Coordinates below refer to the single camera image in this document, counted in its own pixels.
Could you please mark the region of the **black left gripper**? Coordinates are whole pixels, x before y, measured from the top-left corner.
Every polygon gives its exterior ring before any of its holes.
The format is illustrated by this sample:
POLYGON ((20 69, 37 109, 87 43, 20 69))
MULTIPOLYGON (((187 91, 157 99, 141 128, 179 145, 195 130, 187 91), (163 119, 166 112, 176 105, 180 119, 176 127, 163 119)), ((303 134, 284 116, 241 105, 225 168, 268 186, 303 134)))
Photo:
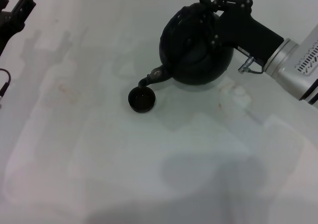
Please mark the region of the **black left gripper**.
POLYGON ((25 27, 25 21, 36 6, 34 0, 19 0, 12 12, 2 11, 9 0, 0 0, 0 54, 8 41, 25 27))

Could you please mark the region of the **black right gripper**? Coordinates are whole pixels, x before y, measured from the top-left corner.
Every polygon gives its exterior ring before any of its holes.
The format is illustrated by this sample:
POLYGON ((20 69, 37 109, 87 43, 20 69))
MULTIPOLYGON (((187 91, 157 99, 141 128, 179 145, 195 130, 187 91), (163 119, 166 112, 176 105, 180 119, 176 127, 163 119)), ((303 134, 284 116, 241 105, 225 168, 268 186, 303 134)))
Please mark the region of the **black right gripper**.
POLYGON ((284 38, 254 20, 253 0, 199 0, 206 8, 209 47, 223 46, 243 49, 260 66, 284 42, 284 38))

